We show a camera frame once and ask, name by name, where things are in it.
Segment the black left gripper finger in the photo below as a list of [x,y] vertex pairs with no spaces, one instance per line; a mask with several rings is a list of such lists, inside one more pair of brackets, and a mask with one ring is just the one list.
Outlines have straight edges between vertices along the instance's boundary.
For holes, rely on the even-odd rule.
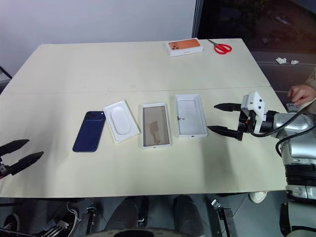
[[29,139],[20,139],[20,140],[15,140],[15,141],[9,142],[5,145],[2,145],[0,147],[0,156],[10,154],[10,153],[20,149],[28,142],[29,142]]
[[31,166],[32,164],[36,163],[41,158],[41,156],[43,154],[44,154],[44,152],[37,152],[37,153],[30,154],[30,155],[20,159],[17,163],[10,166],[9,173],[11,175],[15,175],[15,174],[21,172],[22,170],[24,170],[24,169],[28,168],[29,166]]

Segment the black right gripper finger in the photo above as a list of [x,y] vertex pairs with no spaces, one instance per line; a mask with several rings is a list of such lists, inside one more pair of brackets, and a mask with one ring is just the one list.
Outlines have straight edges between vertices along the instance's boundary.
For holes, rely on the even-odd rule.
[[237,103],[220,103],[214,106],[214,108],[227,111],[227,112],[233,112],[233,111],[241,111],[241,104]]
[[228,129],[227,127],[218,126],[218,125],[208,126],[207,128],[219,135],[235,138],[238,141],[241,141],[243,137],[243,131],[240,129],[232,130],[232,129]]

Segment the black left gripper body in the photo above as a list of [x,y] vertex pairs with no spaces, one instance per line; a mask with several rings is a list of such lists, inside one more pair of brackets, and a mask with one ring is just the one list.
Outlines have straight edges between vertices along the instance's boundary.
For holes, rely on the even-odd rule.
[[2,163],[2,158],[0,158],[0,179],[11,174],[11,166]]

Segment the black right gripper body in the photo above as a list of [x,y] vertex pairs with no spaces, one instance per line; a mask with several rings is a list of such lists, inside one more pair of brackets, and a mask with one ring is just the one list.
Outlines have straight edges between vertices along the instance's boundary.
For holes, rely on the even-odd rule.
[[255,123],[256,123],[256,113],[254,110],[248,111],[245,113],[240,107],[237,111],[240,111],[239,123],[237,127],[238,135],[243,135],[244,133],[254,132]]

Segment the bare person hand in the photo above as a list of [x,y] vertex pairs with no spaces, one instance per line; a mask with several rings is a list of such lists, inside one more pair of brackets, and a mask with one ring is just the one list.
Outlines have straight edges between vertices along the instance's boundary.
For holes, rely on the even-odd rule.
[[290,88],[287,96],[294,105],[300,106],[314,100],[316,90],[305,84],[296,85]]

